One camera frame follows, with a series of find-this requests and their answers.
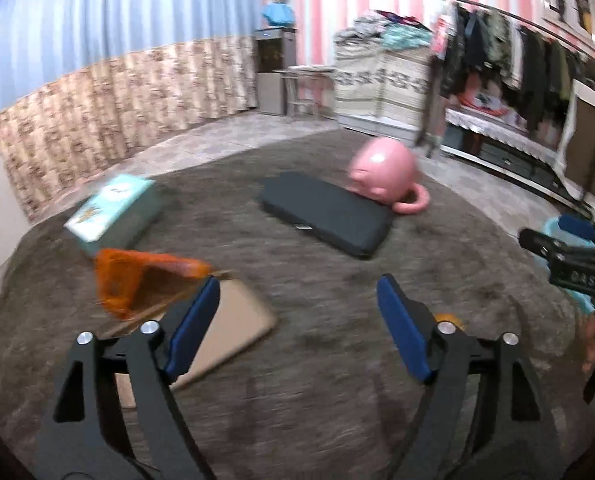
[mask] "pink handle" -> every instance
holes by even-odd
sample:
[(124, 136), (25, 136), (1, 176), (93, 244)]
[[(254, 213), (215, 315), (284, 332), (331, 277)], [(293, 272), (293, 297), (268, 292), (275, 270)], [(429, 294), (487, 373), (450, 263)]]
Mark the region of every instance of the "pink handle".
[(424, 211), (431, 202), (431, 196), (427, 189), (420, 184), (413, 184), (413, 192), (417, 196), (417, 200), (412, 204), (405, 202), (396, 202), (393, 204), (393, 211), (400, 215), (413, 215)]

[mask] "metal bolt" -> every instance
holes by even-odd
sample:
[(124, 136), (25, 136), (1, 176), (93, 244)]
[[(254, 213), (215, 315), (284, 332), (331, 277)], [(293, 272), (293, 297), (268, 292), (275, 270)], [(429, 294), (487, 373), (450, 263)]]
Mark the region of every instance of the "metal bolt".
[(139, 330), (142, 334), (154, 334), (160, 329), (160, 324), (157, 321), (147, 321), (143, 323)]
[(506, 332), (501, 337), (501, 340), (504, 341), (504, 343), (506, 343), (507, 345), (511, 346), (515, 346), (517, 343), (519, 343), (519, 337), (517, 337), (517, 334), (514, 334), (513, 332)]
[(82, 332), (79, 336), (77, 336), (77, 342), (80, 345), (87, 345), (91, 341), (93, 341), (92, 332)]
[(450, 321), (440, 321), (439, 323), (437, 323), (437, 329), (442, 334), (450, 335), (455, 333), (457, 327)]

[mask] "gray carpet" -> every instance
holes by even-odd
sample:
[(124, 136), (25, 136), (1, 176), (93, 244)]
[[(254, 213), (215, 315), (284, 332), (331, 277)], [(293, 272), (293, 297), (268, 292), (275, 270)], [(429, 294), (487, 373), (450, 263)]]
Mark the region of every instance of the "gray carpet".
[[(136, 248), (237, 269), (279, 317), (277, 329), (250, 351), (176, 394), (217, 477), (379, 477), (422, 392), (375, 304), (384, 272), (434, 312), (466, 321), (474, 335), (521, 333), (572, 458), (595, 432), (595, 413), (581, 401), (573, 306), (481, 212), (425, 179), (431, 208), (398, 218), (377, 256), (363, 262), (256, 204), (257, 183), (283, 170), (343, 184), (365, 140), (345, 131), (318, 134), (157, 179), (167, 206)], [(79, 332), (108, 324), (96, 305), (92, 266), (62, 228), (70, 214), (23, 239), (0, 301), (0, 431), (25, 463), (32, 462), (56, 365)], [(470, 384), (466, 406), (474, 393)], [(126, 418), (144, 457), (135, 413)]]

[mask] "tile floor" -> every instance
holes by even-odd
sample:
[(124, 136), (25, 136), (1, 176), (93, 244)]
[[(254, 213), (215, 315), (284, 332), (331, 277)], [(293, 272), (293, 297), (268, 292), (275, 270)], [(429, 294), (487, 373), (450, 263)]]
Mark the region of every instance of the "tile floor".
[[(164, 140), (109, 168), (95, 180), (55, 201), (37, 221), (73, 206), (117, 173), (140, 176), (168, 173), (271, 142), (296, 139), (337, 127), (333, 120), (291, 122), (284, 117), (264, 116), (257, 112), (245, 112), (215, 121)], [(427, 159), (420, 152), (420, 169), (479, 208), (509, 235), (516, 235), (519, 229), (526, 226), (540, 228), (546, 219), (559, 214), (550, 202), (530, 191), (439, 153), (436, 158)]]

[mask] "blue pad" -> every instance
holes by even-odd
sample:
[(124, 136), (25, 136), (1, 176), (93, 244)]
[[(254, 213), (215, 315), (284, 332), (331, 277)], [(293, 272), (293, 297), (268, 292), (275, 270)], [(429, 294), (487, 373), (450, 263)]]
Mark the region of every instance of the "blue pad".
[(595, 241), (595, 226), (584, 218), (562, 215), (557, 222), (562, 230), (585, 240)]
[[(415, 379), (424, 383), (433, 375), (427, 359), (427, 343), (435, 319), (426, 306), (408, 300), (397, 289), (399, 286), (390, 275), (382, 276), (377, 282), (377, 304), (406, 368)], [(410, 304), (410, 312), (404, 302)]]
[(171, 382), (175, 382), (179, 376), (185, 374), (193, 363), (199, 345), (215, 316), (219, 300), (219, 280), (211, 277), (196, 296), (170, 340), (168, 364), (164, 372)]

